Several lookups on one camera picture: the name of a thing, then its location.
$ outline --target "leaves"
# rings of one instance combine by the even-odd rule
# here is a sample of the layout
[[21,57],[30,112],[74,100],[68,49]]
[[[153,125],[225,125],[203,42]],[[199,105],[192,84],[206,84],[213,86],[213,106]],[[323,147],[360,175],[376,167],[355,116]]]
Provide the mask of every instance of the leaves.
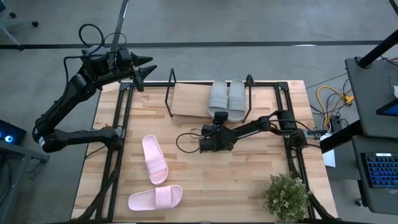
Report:
[[288,174],[271,175],[271,184],[263,193],[264,208],[277,215],[282,222],[297,222],[307,212],[308,193],[299,178],[292,179]]

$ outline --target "blue light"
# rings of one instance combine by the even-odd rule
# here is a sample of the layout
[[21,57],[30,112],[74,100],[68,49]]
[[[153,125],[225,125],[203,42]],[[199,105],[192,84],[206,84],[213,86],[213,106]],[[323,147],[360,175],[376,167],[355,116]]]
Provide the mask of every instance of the blue light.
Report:
[[12,136],[6,136],[5,140],[6,140],[6,142],[10,143],[10,142],[12,142],[13,137]]

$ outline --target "gray slipper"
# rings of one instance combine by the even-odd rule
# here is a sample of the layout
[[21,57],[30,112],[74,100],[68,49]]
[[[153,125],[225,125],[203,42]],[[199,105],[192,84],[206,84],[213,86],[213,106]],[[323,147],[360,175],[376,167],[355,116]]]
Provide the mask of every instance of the gray slipper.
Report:
[[246,91],[242,80],[233,80],[229,86],[228,121],[237,123],[244,119],[246,112]]
[[215,80],[211,86],[207,111],[214,118],[217,111],[226,111],[228,104],[227,86],[224,80]]

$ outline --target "pink slide sandal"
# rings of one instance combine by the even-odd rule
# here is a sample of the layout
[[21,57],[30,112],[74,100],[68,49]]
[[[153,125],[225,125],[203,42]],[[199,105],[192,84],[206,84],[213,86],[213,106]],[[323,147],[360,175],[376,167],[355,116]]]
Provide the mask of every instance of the pink slide sandal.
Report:
[[156,187],[152,190],[132,194],[129,208],[133,211],[150,211],[174,208],[182,199],[182,188],[178,185]]
[[144,150],[145,164],[150,181],[154,185],[163,183],[169,174],[169,167],[156,137],[153,135],[145,136],[142,139],[142,149]]

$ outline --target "concrete floor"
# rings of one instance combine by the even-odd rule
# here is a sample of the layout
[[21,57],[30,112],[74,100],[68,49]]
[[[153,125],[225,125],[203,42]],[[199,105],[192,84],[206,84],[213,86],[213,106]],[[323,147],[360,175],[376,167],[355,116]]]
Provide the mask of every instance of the concrete floor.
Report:
[[[92,22],[104,34],[114,32],[122,0],[8,0],[6,17],[39,21],[37,29],[15,27],[10,31],[24,44],[79,44],[78,28]],[[297,40],[381,40],[396,28],[398,17],[388,1],[130,1],[122,31],[127,42],[206,41],[297,41]],[[88,42],[97,42],[94,30],[83,32]],[[0,44],[11,44],[0,34]],[[311,86],[345,73],[344,59],[362,56],[372,45],[323,47],[203,47],[130,49],[153,56],[158,68],[148,80],[168,79],[171,67],[177,80],[243,79],[248,73],[257,80],[304,80]],[[30,130],[63,91],[65,73],[62,58],[79,55],[80,49],[0,50],[0,119],[28,131],[23,146],[41,151]],[[385,56],[398,55],[396,48]],[[70,73],[81,63],[71,61]],[[346,75],[325,83],[337,89]],[[315,93],[307,90],[310,103],[319,108]],[[330,93],[322,92],[325,101]],[[90,129],[98,94],[78,105],[60,124],[65,131]],[[358,115],[355,105],[340,111],[350,123]],[[314,115],[316,124],[321,117]],[[86,146],[69,146],[51,154],[48,164],[37,169],[35,180],[28,178],[20,192],[14,223],[66,221],[80,179]],[[371,213],[359,208],[355,181],[330,179],[339,217],[371,223],[397,223],[398,216]]]

